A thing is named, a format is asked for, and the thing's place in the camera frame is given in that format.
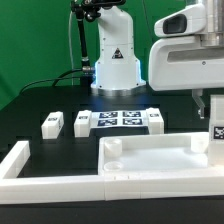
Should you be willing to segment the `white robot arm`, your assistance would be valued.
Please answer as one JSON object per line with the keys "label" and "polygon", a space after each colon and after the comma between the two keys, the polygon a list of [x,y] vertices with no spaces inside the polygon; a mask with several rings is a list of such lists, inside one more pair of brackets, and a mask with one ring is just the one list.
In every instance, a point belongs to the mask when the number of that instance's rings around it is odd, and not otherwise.
{"label": "white robot arm", "polygon": [[[100,12],[98,91],[130,91],[141,83],[134,55],[132,18],[118,6],[125,0],[92,0]],[[160,38],[149,53],[148,80],[155,91],[190,90],[201,117],[207,108],[203,91],[224,87],[224,0],[194,0],[158,20]]]}

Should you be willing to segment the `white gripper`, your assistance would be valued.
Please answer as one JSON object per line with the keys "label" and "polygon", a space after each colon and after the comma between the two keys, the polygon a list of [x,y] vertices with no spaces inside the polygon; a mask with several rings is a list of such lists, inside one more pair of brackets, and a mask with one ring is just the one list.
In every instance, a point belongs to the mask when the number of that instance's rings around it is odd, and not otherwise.
{"label": "white gripper", "polygon": [[224,87],[224,47],[202,47],[198,36],[160,39],[150,51],[148,79],[155,91],[193,89],[200,118],[208,118],[202,89]]}

